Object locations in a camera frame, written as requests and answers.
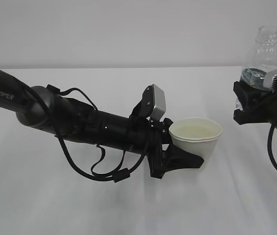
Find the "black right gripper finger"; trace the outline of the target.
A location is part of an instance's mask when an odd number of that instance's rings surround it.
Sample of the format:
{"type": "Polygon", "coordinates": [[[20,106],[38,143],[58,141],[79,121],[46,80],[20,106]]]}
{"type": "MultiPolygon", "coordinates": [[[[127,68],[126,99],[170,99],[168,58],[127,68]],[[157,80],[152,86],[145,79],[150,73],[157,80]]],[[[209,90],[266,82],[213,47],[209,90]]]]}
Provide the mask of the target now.
{"type": "Polygon", "coordinates": [[[268,111],[272,91],[262,91],[247,85],[244,81],[236,81],[233,91],[241,108],[234,110],[233,119],[238,124],[272,123],[272,115],[268,111]]]}

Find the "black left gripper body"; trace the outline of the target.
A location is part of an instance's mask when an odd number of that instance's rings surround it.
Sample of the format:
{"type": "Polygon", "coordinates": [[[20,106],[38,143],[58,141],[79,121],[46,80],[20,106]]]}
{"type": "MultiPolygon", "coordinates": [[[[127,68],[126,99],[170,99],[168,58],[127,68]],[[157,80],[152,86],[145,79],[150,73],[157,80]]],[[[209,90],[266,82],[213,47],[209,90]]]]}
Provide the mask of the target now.
{"type": "Polygon", "coordinates": [[[161,156],[162,156],[162,145],[170,144],[170,134],[162,134],[162,121],[155,119],[149,120],[149,132],[148,132],[148,147],[146,150],[146,156],[148,159],[150,176],[153,178],[161,178],[161,156]]]}

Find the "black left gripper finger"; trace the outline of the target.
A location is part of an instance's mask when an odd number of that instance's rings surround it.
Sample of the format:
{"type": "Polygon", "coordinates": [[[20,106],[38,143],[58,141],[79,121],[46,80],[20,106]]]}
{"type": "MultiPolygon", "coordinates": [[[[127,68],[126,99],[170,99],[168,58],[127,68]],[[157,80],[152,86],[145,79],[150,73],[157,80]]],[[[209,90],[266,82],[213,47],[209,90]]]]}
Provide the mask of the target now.
{"type": "Polygon", "coordinates": [[[163,135],[167,135],[169,134],[169,128],[170,126],[173,124],[173,121],[169,118],[165,118],[162,121],[162,134],[163,135]]]}
{"type": "Polygon", "coordinates": [[[170,144],[161,156],[161,178],[165,173],[180,169],[199,169],[204,163],[201,156],[186,152],[170,144]]]}

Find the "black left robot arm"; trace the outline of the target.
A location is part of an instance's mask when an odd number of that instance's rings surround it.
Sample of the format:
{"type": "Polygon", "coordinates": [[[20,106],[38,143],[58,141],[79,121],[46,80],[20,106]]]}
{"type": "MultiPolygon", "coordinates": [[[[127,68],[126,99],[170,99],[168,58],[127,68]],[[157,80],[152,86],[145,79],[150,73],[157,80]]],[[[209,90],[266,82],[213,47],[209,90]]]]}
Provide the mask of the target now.
{"type": "Polygon", "coordinates": [[[148,159],[150,175],[162,178],[177,169],[198,169],[204,163],[200,154],[190,153],[173,144],[169,128],[172,120],[164,118],[165,96],[156,85],[149,85],[128,117],[98,110],[70,98],[71,89],[61,91],[48,85],[30,87],[0,70],[0,107],[13,111],[18,121],[34,129],[53,134],[59,141],[70,166],[80,175],[98,182],[119,182],[130,177],[131,168],[118,165],[107,173],[86,173],[80,169],[66,147],[66,141],[94,144],[105,155],[105,147],[140,154],[148,159]]]}

